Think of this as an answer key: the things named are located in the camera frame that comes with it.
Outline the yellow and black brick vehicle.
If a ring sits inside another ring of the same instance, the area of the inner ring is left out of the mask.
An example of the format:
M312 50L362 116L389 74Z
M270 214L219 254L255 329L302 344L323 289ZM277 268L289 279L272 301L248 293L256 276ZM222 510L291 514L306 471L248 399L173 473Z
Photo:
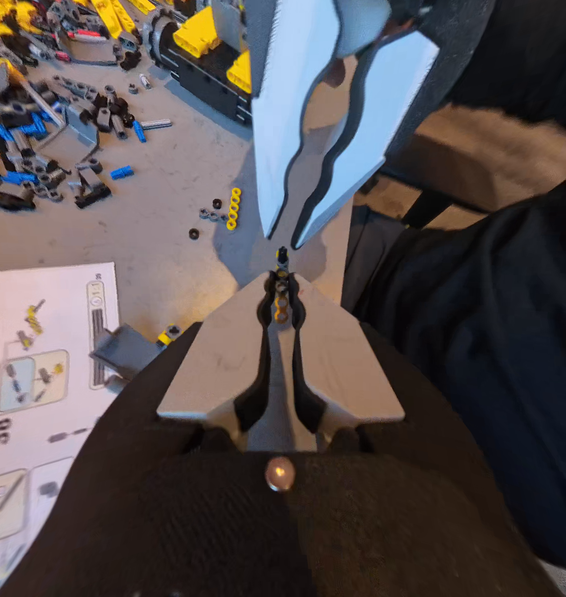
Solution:
M153 63L233 122L252 125L247 1L155 5L142 28Z

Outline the grey and yellow brick assembly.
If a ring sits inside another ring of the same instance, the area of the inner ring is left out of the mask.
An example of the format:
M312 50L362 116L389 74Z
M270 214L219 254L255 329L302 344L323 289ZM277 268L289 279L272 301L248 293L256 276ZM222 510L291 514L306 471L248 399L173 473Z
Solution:
M121 325L113 332L103 330L90 352L96 365L109 370L103 386L115 394L121 392L182 332L181 327L170 325L155 341L149 341L128 324Z

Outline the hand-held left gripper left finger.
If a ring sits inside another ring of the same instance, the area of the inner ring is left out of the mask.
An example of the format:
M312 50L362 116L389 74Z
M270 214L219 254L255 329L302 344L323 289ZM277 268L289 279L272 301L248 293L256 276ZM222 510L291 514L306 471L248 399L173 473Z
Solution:
M158 416L248 433L269 401L275 273L265 272L199 325Z

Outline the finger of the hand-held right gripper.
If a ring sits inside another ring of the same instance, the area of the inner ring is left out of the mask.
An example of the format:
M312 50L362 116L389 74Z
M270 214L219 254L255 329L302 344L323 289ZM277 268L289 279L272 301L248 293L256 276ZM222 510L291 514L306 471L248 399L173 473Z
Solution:
M349 89L345 124L324 155L321 176L292 235L294 250L323 228L386 160L439 53L419 31L386 36L364 50Z
M339 1L249 2L254 163L265 238L272 238L287 203L308 101L336 58L342 22Z

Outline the pile of small building bricks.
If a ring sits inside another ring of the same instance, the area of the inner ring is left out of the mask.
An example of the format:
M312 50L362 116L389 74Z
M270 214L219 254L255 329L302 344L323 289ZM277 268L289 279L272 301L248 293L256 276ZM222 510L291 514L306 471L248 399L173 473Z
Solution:
M62 202L67 184L83 210L111 195L95 156L100 135L127 140L172 126L140 121L115 87L54 74L40 63L136 71L142 36L124 1L0 1L0 210L35 211Z

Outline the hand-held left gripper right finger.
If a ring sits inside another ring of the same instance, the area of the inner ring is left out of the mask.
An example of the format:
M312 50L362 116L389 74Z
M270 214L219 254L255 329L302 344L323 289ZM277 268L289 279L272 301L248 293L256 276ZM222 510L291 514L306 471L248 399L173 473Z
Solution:
M341 429L404 420L359 321L302 276L289 278L288 292L294 408L302 425L332 440Z

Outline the person's black clothing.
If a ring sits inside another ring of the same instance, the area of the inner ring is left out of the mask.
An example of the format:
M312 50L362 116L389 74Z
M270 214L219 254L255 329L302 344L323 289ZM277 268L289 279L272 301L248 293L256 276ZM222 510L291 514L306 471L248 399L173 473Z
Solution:
M415 365L566 569L566 180L459 230L352 209L341 305Z

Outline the small yellow brick piece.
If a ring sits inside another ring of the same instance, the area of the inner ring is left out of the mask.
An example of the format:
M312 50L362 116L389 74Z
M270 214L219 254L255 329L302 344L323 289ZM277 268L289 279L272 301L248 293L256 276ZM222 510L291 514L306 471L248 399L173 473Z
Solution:
M230 193L229 208L226 218L227 230L231 232L233 232L238 225L241 196L242 190L238 187L233 187Z

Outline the open instruction booklet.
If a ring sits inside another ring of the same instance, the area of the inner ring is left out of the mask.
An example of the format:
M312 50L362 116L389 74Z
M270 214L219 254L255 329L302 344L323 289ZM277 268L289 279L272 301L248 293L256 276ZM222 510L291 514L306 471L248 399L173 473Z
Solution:
M118 324L115 263L0 272L0 588L114 399L90 353Z

